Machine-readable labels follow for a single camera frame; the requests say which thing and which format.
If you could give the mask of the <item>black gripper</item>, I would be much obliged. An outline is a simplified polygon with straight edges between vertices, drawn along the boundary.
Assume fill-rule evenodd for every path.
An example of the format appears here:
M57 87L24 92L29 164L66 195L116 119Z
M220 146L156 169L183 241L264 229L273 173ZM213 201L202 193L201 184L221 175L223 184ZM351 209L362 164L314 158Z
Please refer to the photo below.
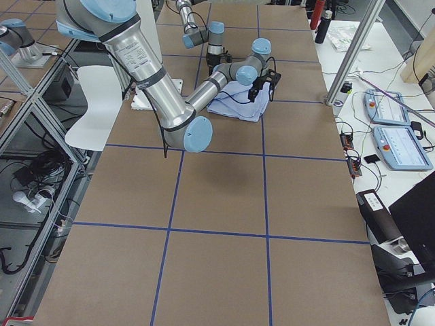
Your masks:
M258 92L263 89L265 83L268 83L269 91L274 92L277 84L281 79L281 74L273 69L268 69L264 75L261 75L253 82L253 88L248 92L248 99L251 103L255 102Z
M206 55L208 72L213 73L215 67L220 65L223 61L226 63L232 62L232 55L229 54L228 51L225 51L224 53L221 54L211 54L208 52Z

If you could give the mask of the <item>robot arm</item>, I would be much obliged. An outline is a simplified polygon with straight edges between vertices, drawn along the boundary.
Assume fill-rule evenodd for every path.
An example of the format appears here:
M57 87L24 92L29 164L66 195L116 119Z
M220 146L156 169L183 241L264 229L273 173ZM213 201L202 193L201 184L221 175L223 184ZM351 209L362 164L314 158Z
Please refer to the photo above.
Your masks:
M209 146L213 127L201 111L228 83L249 86L247 97L254 102L265 83L274 92L281 78L269 67L270 41L257 38L244 61L216 65L188 98L182 98L141 31L136 1L57 1L56 23L64 36L100 42L109 49L149 100L165 148L197 153Z
M184 27L182 41L187 49L194 48L199 45L207 44L206 63L208 72L211 75L213 70L222 63L232 62L232 55L224 47L224 23L220 21L212 21L209 26L197 24L194 16L197 14L192 7L202 1L178 0L175 1L175 8L181 18Z

